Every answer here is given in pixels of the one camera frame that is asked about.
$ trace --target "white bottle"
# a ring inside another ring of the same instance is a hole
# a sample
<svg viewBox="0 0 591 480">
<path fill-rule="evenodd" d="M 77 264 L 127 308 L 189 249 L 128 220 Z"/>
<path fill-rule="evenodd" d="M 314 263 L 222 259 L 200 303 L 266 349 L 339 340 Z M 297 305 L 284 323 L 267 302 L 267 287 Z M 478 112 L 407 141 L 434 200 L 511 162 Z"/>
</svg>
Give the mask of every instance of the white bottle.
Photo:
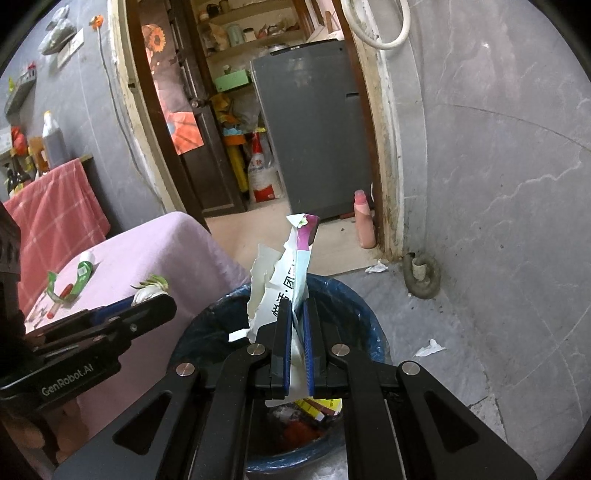
<svg viewBox="0 0 591 480">
<path fill-rule="evenodd" d="M 47 161 L 51 168 L 56 168 L 71 158 L 61 128 L 49 110 L 43 115 L 43 121 L 43 146 L 47 154 Z"/>
</svg>

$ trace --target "pink bottle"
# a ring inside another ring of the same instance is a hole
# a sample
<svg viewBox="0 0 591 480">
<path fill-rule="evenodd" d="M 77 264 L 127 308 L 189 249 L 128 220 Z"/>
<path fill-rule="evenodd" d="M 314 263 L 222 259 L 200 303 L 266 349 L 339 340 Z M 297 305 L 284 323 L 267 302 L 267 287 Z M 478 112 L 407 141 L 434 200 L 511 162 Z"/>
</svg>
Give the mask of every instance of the pink bottle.
<svg viewBox="0 0 591 480">
<path fill-rule="evenodd" d="M 375 247 L 374 221 L 371 217 L 369 204 L 363 190 L 355 192 L 355 228 L 361 248 Z"/>
</svg>

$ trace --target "metal screw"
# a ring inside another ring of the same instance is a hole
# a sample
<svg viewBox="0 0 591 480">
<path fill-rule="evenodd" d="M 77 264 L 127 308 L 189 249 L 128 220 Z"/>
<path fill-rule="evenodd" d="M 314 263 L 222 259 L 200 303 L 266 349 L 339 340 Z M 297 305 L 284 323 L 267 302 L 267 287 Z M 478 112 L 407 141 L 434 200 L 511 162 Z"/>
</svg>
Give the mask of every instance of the metal screw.
<svg viewBox="0 0 591 480">
<path fill-rule="evenodd" d="M 407 375 L 416 375 L 421 371 L 421 367 L 415 362 L 404 362 L 402 364 L 402 371 Z"/>
<path fill-rule="evenodd" d="M 344 343 L 336 343 L 330 349 L 336 356 L 348 355 L 351 349 Z"/>
<path fill-rule="evenodd" d="M 193 375 L 194 371 L 195 367 L 193 366 L 193 364 L 190 364 L 188 362 L 177 365 L 177 375 L 180 375 L 181 377 L 188 377 L 189 375 Z"/>
<path fill-rule="evenodd" d="M 265 353 L 265 345 L 262 343 L 253 343 L 246 348 L 249 355 L 257 356 Z"/>
</svg>

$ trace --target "blue garbage bag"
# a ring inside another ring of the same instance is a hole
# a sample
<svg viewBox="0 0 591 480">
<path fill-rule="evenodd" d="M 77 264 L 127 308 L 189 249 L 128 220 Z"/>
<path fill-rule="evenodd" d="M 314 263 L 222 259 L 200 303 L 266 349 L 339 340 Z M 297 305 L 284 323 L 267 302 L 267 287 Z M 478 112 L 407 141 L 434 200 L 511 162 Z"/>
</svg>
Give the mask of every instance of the blue garbage bag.
<svg viewBox="0 0 591 480">
<path fill-rule="evenodd" d="M 364 350 L 371 360 L 392 364 L 389 344 L 378 319 L 359 295 L 334 278 L 308 274 L 307 284 L 310 297 L 316 300 L 320 320 L 335 324 L 343 343 Z M 178 341 L 169 367 L 190 361 L 203 368 L 223 362 L 234 350 L 249 345 L 247 339 L 228 342 L 228 334 L 248 328 L 246 304 L 250 295 L 250 284 L 243 285 L 197 315 Z M 342 422 L 336 422 L 323 437 L 296 450 L 249 455 L 246 471 L 273 473 L 295 468 L 344 444 Z"/>
</svg>

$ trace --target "shelf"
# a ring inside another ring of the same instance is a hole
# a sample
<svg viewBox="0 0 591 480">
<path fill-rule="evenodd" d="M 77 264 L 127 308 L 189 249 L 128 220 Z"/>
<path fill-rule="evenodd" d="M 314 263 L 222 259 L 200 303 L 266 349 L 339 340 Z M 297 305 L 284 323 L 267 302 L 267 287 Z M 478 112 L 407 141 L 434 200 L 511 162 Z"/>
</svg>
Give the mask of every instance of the shelf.
<svg viewBox="0 0 591 480">
<path fill-rule="evenodd" d="M 242 20 L 243 18 L 253 17 L 254 15 L 272 12 L 275 10 L 282 10 L 284 8 L 291 8 L 291 6 L 291 0 L 265 0 L 263 2 L 245 5 L 244 7 L 234 8 L 228 13 L 219 14 L 216 17 L 210 18 L 209 20 L 199 22 L 199 25 L 207 25 L 209 23 L 225 25 L 237 20 Z"/>
<path fill-rule="evenodd" d="M 4 106 L 4 115 L 12 115 L 21 109 L 22 104 L 26 100 L 27 95 L 35 85 L 36 81 L 37 69 L 35 68 L 28 69 L 23 75 L 21 75 L 17 80 L 14 90 L 8 96 L 8 100 Z"/>
<path fill-rule="evenodd" d="M 235 47 L 230 47 L 226 50 L 212 53 L 209 57 L 207 57 L 207 59 L 211 61 L 224 61 L 230 57 L 235 57 L 237 55 L 246 53 L 253 48 L 266 47 L 267 45 L 273 45 L 275 43 L 289 43 L 296 40 L 304 40 L 304 31 L 302 29 L 281 33 L 279 35 L 273 35 L 271 37 L 257 38 L 256 40 L 241 43 Z"/>
</svg>

